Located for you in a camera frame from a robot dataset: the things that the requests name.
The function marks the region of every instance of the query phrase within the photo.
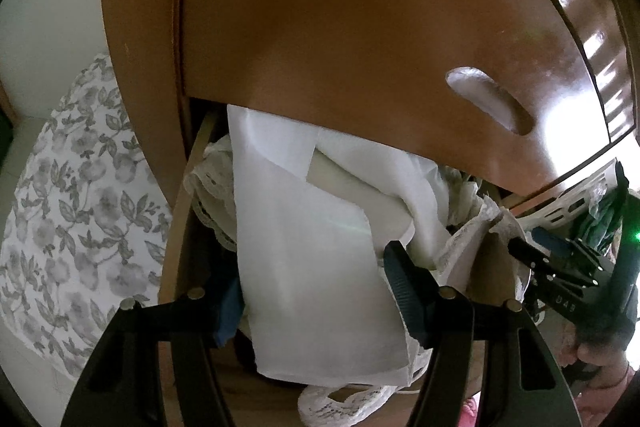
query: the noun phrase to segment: folded white cloth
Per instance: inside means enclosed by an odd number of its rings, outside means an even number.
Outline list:
[[[400,241],[406,248],[415,234],[414,218],[404,201],[387,196],[316,150],[306,181],[326,192],[357,204],[367,216],[373,249],[382,259],[389,241]]]
[[[306,181],[324,130],[234,106],[228,120],[238,266],[258,371],[322,386],[408,385],[417,346],[378,274],[369,219]],[[382,162],[371,169],[378,166],[392,170]]]
[[[415,223],[415,237],[408,253],[417,266],[433,270],[450,237],[445,228],[449,193],[437,163],[324,128],[319,131],[318,150],[383,194],[404,201]]]

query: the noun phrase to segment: drawer front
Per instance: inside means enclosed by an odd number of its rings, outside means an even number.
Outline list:
[[[383,142],[523,196],[609,144],[582,46],[550,0],[183,0],[181,53],[189,96]],[[447,72],[464,66],[531,131],[451,89]]]

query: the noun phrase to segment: floral fabric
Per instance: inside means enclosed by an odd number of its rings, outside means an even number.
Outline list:
[[[111,59],[61,99],[15,190],[0,250],[11,330],[77,378],[120,301],[158,301],[170,209],[131,130]]]

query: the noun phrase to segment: white wall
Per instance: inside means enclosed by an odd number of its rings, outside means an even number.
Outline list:
[[[78,73],[106,49],[100,0],[0,4],[0,80],[23,115],[47,118]]]

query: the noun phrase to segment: green fabric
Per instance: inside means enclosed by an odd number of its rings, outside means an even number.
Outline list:
[[[626,179],[622,163],[616,163],[618,187],[606,194],[598,204],[598,217],[591,214],[577,217],[572,226],[571,239],[580,238],[591,248],[605,254],[613,241],[613,235],[622,223],[629,180]]]

